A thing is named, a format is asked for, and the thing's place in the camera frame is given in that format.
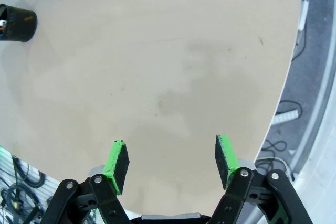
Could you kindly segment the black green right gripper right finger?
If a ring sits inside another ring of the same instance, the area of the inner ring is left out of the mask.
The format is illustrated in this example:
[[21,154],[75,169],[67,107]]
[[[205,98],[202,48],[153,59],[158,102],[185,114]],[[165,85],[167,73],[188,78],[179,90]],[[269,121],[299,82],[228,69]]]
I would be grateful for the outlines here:
[[216,136],[215,160],[225,193],[210,223],[236,223],[246,202],[255,204],[267,223],[312,222],[286,174],[274,169],[262,175],[241,166],[227,135]]

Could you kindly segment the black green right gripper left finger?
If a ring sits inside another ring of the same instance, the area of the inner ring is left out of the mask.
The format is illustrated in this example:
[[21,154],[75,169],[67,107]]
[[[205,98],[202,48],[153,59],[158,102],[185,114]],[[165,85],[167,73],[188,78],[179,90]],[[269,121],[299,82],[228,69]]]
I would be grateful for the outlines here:
[[114,141],[103,171],[82,183],[73,179],[60,182],[43,216],[43,223],[84,223],[98,209],[104,223],[130,223],[118,200],[123,192],[129,166],[127,146]]

